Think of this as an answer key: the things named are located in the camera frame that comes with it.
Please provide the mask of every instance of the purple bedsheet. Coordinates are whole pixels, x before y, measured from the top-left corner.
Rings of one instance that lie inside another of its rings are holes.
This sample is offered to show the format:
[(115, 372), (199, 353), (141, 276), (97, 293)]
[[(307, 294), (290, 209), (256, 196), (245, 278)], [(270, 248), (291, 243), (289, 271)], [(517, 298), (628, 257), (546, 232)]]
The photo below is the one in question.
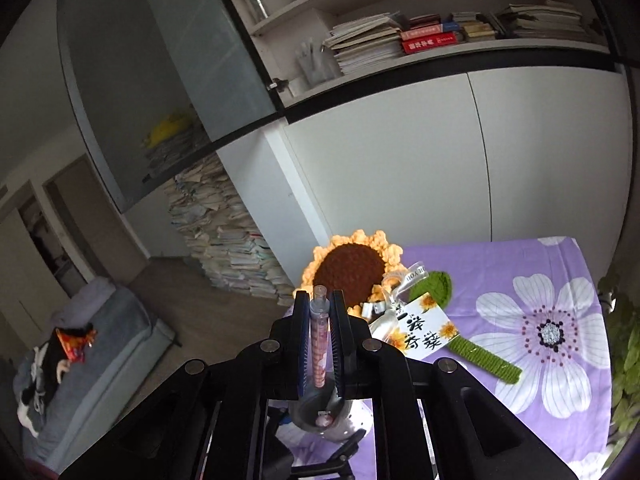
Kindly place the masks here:
[[(450, 274), (446, 313), (460, 333), (518, 364), (523, 373), (510, 386), (463, 362), (468, 370), (581, 480), (599, 478), (611, 408), (609, 350), (601, 307), (576, 242), (553, 237), (406, 248), (402, 262), (416, 261)], [(445, 355), (457, 358), (445, 348), (426, 360)], [(333, 450), (335, 445), (310, 436), (293, 451), (300, 462), (311, 463)], [(374, 464), (371, 431), (351, 465), (358, 480), (372, 480)]]

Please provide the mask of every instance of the green crocheted stem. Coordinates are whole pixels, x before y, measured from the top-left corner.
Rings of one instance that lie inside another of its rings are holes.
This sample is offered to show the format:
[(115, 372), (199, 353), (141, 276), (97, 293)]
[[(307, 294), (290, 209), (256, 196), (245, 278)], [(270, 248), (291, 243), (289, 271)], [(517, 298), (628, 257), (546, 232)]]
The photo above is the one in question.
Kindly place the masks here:
[(516, 365), (508, 363), (497, 355), (472, 343), (469, 339), (463, 338), (461, 335), (453, 338), (447, 344), (447, 348), (482, 368), (482, 370), (492, 373), (507, 384), (515, 384), (520, 379), (522, 370)]

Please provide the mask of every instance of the brown crocheted center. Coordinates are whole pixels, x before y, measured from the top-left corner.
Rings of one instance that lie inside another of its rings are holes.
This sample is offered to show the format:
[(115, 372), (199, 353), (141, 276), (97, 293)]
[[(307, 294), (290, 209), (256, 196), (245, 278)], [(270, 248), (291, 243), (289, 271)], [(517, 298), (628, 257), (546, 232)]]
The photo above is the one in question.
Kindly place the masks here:
[(328, 293), (344, 292), (345, 306), (367, 301), (371, 287), (382, 281), (385, 263), (371, 247), (344, 244), (331, 251), (316, 270), (314, 285), (324, 285)]

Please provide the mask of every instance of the wardrobe door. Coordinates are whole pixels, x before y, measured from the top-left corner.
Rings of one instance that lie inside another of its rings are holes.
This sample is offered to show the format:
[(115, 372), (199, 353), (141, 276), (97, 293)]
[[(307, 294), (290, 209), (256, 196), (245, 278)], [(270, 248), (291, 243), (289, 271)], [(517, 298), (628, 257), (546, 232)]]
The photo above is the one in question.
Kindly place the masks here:
[(598, 280), (612, 259), (628, 197), (625, 78), (559, 66), (469, 78), (486, 145), (494, 240), (576, 238)]
[(489, 187), (466, 74), (379, 92), (286, 128), (332, 234), (402, 246), (489, 241)]

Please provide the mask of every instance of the red book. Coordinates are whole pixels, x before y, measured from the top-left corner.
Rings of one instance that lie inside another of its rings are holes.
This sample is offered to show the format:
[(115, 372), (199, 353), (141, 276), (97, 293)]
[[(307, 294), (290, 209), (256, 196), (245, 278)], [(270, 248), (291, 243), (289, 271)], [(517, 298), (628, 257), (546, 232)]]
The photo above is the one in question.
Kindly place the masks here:
[(437, 23), (436, 25), (429, 25), (428, 27), (412, 28), (400, 33), (400, 37), (403, 41), (415, 40), (416, 38), (423, 38), (430, 36), (431, 34), (439, 34), (441, 32), (452, 32), (454, 30), (460, 30), (460, 26), (456, 22), (444, 22)]
[(412, 28), (400, 33), (400, 37), (403, 41), (414, 40), (415, 38), (421, 38), (423, 36), (430, 36), (431, 34), (439, 34), (442, 32), (442, 24), (427, 25), (426, 27)]
[(437, 46), (452, 45), (458, 42), (455, 32), (443, 32), (442, 34), (433, 34), (418, 40), (409, 40), (402, 42), (402, 48), (407, 54), (422, 52)]

